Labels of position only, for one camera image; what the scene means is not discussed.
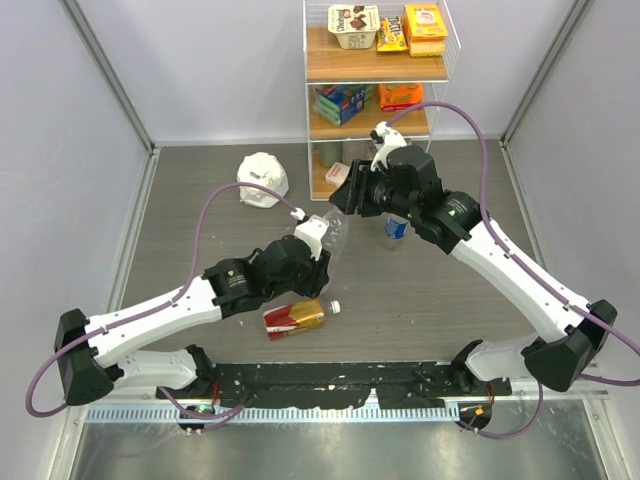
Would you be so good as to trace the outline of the amber drink bottle red label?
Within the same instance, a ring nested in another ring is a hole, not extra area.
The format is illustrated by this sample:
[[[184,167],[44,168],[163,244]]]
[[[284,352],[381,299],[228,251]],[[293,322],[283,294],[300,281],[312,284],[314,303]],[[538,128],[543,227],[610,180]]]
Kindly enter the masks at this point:
[[[264,326],[270,340],[279,340],[323,327],[332,314],[329,303],[319,298],[277,307],[263,313]]]

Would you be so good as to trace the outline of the white amber bottle cap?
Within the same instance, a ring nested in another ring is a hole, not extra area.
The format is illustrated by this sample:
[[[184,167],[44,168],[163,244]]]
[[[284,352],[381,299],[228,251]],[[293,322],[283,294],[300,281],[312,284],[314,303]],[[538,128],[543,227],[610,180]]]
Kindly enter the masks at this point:
[[[340,302],[333,300],[329,303],[329,310],[332,314],[339,314],[341,312]]]

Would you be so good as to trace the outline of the small clear bottle blue cap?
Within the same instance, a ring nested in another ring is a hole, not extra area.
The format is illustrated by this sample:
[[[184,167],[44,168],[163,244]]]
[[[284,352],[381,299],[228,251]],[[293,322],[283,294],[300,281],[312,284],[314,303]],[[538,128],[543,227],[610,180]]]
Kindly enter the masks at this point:
[[[327,232],[322,239],[322,245],[330,253],[328,275],[329,283],[333,283],[348,239],[349,217],[333,207],[323,215],[323,218],[329,223]]]

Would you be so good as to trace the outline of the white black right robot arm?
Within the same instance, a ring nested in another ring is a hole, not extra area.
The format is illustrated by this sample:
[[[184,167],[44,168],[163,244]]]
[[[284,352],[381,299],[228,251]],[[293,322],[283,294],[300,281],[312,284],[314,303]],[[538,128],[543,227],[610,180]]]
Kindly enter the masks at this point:
[[[329,201],[346,215],[393,214],[409,222],[423,240],[466,264],[508,299],[535,332],[510,341],[474,341],[451,371],[457,391],[472,395],[487,381],[531,377],[566,392],[601,350],[608,334],[588,314],[612,325],[616,309],[591,303],[554,280],[513,244],[496,222],[485,224],[470,195],[446,190],[433,157],[417,146],[390,153],[385,166],[351,164]]]

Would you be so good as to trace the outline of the clear Pepsi bottle blue label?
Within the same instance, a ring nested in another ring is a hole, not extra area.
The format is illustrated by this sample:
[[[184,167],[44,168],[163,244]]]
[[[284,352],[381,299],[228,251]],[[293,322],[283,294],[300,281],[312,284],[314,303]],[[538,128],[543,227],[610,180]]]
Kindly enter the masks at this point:
[[[389,251],[397,251],[407,237],[409,222],[402,217],[388,213],[384,223],[384,242]]]

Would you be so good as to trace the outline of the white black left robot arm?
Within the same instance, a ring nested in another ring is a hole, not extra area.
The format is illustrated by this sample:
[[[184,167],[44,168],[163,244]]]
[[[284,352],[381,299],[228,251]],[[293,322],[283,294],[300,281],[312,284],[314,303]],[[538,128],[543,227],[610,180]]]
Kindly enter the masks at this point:
[[[329,282],[331,253],[286,235],[244,258],[219,261],[190,284],[132,307],[93,317],[64,313],[54,340],[69,406],[92,403],[122,387],[126,356],[181,330],[253,312],[293,292],[317,298]]]

